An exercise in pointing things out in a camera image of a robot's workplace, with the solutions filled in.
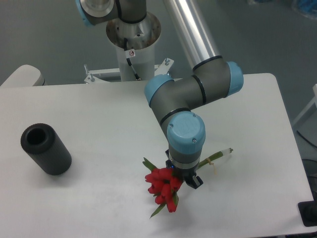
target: white tabletop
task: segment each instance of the white tabletop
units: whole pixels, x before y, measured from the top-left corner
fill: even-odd
[[[0,233],[13,238],[246,238],[314,232],[298,202],[312,200],[285,107],[271,74],[194,110],[206,125],[202,158],[233,153],[179,191],[176,213],[148,194],[143,157],[164,167],[167,141],[145,82],[0,89]],[[31,124],[51,125],[72,155],[49,176],[22,150]]]

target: metal pole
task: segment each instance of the metal pole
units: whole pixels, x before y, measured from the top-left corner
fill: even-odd
[[[195,0],[164,0],[192,68],[220,53]]]

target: red artificial flower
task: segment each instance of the red artificial flower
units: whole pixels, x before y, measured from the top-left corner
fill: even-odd
[[[145,181],[151,183],[148,191],[156,195],[155,203],[159,205],[166,204],[169,212],[175,212],[177,205],[174,203],[175,197],[173,198],[173,194],[180,189],[183,181],[173,176],[173,169],[155,168],[145,176]]]

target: black ring band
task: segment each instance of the black ring band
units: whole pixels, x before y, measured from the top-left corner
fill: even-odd
[[[160,120],[159,122],[159,125],[162,126],[164,121],[166,121],[166,119],[168,119],[170,116],[176,114],[176,113],[179,113],[179,112],[190,112],[190,109],[189,108],[178,108],[178,109],[175,109],[173,111],[171,111],[170,113],[166,114],[162,120]]]
[[[198,65],[196,65],[195,67],[193,67],[193,71],[195,71],[197,68],[199,68],[199,67],[202,66],[203,64],[208,63],[208,62],[210,62],[210,61],[212,61],[212,60],[216,60],[216,59],[222,59],[222,56],[214,56],[214,57],[211,57],[211,58],[209,58],[209,59],[206,59],[206,60],[200,62]]]
[[[206,104],[206,92],[205,92],[205,88],[203,86],[203,83],[200,81],[199,77],[197,77],[196,75],[192,75],[192,77],[197,81],[200,91],[202,92],[202,96],[203,96],[203,105]]]

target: black cylinder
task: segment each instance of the black cylinder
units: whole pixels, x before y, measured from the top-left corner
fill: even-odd
[[[71,156],[54,129],[43,123],[28,127],[21,136],[23,150],[49,175],[60,175],[71,165]]]

